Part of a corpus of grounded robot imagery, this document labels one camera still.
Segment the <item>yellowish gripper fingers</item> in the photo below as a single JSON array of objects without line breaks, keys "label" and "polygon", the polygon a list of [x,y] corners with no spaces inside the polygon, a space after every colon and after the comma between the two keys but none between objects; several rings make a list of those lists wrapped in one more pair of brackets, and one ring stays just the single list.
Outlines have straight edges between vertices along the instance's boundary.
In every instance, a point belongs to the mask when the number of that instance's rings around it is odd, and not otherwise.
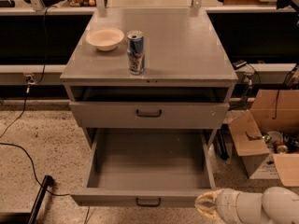
[{"label": "yellowish gripper fingers", "polygon": [[216,202],[221,193],[222,189],[216,189],[199,195],[194,201],[196,210],[205,217],[219,218]]}]

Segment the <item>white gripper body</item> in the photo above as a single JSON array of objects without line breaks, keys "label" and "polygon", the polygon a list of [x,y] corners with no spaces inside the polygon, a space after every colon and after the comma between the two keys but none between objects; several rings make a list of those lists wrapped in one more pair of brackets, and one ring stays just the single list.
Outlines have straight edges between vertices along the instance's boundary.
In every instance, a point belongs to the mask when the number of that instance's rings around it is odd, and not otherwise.
[{"label": "white gripper body", "polygon": [[239,194],[234,189],[223,189],[216,198],[217,213],[227,224],[241,224],[236,208]]}]

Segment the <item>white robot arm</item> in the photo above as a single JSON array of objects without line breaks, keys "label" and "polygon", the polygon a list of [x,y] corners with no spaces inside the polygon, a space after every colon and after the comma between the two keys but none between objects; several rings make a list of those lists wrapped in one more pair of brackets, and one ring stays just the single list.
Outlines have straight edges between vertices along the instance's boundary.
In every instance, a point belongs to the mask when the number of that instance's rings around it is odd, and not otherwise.
[{"label": "white robot arm", "polygon": [[217,189],[198,196],[194,206],[226,224],[299,224],[299,196],[281,187],[263,193]]}]

